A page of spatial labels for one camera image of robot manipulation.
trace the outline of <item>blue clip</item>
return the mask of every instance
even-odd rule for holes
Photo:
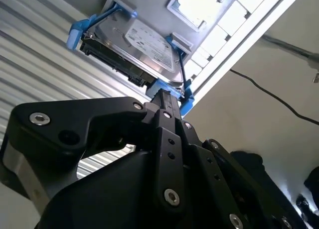
[[[146,95],[150,98],[153,98],[160,89],[170,91],[170,94],[178,99],[181,97],[181,93],[177,89],[168,85],[159,78],[152,84],[151,87],[146,90]]]
[[[78,45],[81,36],[94,24],[98,23],[99,21],[103,20],[104,18],[108,17],[109,15],[115,13],[116,11],[125,11],[125,8],[121,7],[117,3],[114,4],[113,7],[108,9],[106,12],[102,13],[101,15],[97,16],[96,14],[90,16],[88,19],[84,19],[81,21],[77,21],[71,25],[70,31],[69,31],[69,37],[66,41],[66,46],[70,50],[74,50],[76,46]],[[137,17],[137,12],[134,11],[133,13],[130,13],[131,17]]]
[[[180,67],[181,67],[181,72],[183,74],[183,79],[184,79],[184,99],[181,99],[181,106],[180,106],[180,114],[182,116],[186,115],[192,108],[193,108],[193,102],[195,101],[194,94],[190,89],[191,85],[191,80],[186,80],[186,75],[185,75],[185,69],[184,69],[184,64],[183,64],[183,58],[186,55],[183,50],[181,50],[179,47],[174,45],[172,43],[172,37],[167,36],[166,41],[172,46],[174,50],[178,52],[179,55],[179,62],[180,62]]]

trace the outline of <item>white ceiling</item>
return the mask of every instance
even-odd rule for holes
[[[319,53],[319,0],[297,0],[267,34]],[[306,61],[257,42],[233,67],[289,103],[297,112],[319,120],[316,70]],[[200,137],[214,138],[227,150],[245,149],[264,158],[266,170],[294,201],[308,194],[303,181],[319,166],[319,127],[294,116],[281,103],[228,72],[185,118]]]

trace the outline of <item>screw hole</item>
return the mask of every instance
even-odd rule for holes
[[[40,121],[40,122],[45,121],[45,118],[44,118],[43,116],[41,116],[41,115],[37,115],[37,116],[35,117],[35,119],[36,119],[37,121]]]
[[[175,155],[173,153],[169,152],[167,155],[171,160],[175,159]]]
[[[185,124],[185,126],[186,126],[188,129],[191,129],[190,123],[185,122],[184,124]]]
[[[169,193],[169,194],[168,194],[168,197],[169,197],[173,202],[176,202],[176,201],[177,201],[176,196],[175,196],[174,193]]]
[[[174,140],[172,140],[171,138],[169,138],[168,141],[169,141],[169,143],[170,143],[171,145],[174,145],[174,144],[175,144]]]
[[[70,130],[62,130],[58,137],[62,143],[67,145],[76,145],[78,142],[80,142],[80,136]]]
[[[213,146],[214,149],[218,149],[218,144],[217,143],[211,142],[210,144]]]
[[[288,222],[287,218],[282,217],[281,220],[282,220],[282,222],[285,224],[285,226],[286,226],[288,229],[292,229],[292,228],[293,228],[293,227],[290,225],[290,223]]]
[[[134,107],[137,108],[138,110],[143,109],[143,106],[141,106],[139,103],[134,102],[133,105],[134,105]]]
[[[219,177],[217,174],[214,175],[214,178],[215,178],[217,181],[220,180],[220,177]]]
[[[234,224],[235,224],[236,226],[239,226],[239,221],[237,221],[237,219],[234,219]]]
[[[166,118],[171,118],[171,115],[170,115],[169,113],[167,113],[167,112],[164,112],[164,116],[165,116]]]

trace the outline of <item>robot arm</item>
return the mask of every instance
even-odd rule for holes
[[[81,158],[134,152],[78,180]],[[42,102],[14,108],[1,181],[30,198],[37,229],[305,229],[215,140],[202,143],[177,99]]]

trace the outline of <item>hard drive label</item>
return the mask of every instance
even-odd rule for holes
[[[164,37],[135,19],[125,35],[137,49],[170,72],[174,72],[173,49]]]

